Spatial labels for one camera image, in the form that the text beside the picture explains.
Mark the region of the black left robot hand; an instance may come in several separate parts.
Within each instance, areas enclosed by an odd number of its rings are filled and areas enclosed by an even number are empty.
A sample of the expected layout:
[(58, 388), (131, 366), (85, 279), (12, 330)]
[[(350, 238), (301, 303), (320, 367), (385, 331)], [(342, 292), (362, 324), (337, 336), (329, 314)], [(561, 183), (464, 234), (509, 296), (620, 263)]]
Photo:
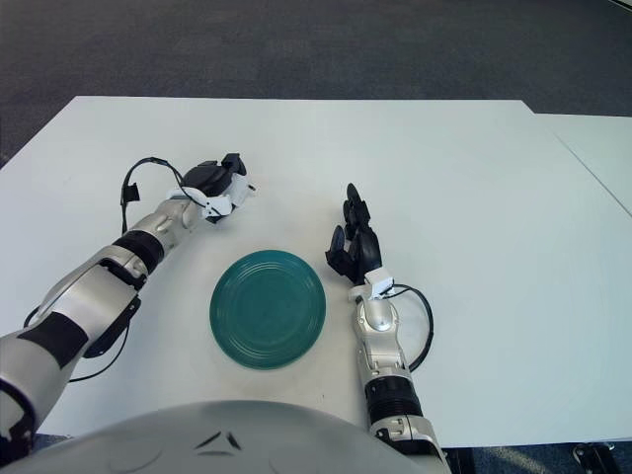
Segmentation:
[(239, 153), (195, 166), (180, 181), (180, 187), (184, 196), (199, 206), (202, 218), (213, 224), (242, 206), (253, 190)]

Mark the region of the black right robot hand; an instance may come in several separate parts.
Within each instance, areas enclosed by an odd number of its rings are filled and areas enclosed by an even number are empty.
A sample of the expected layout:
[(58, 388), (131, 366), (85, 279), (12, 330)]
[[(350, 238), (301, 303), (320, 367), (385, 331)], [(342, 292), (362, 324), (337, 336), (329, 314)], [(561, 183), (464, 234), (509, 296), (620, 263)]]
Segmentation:
[(340, 276), (361, 285), (367, 273), (382, 267), (382, 260), (377, 235), (369, 225), (367, 204), (353, 183), (347, 186), (343, 217), (345, 226), (335, 228), (326, 261)]

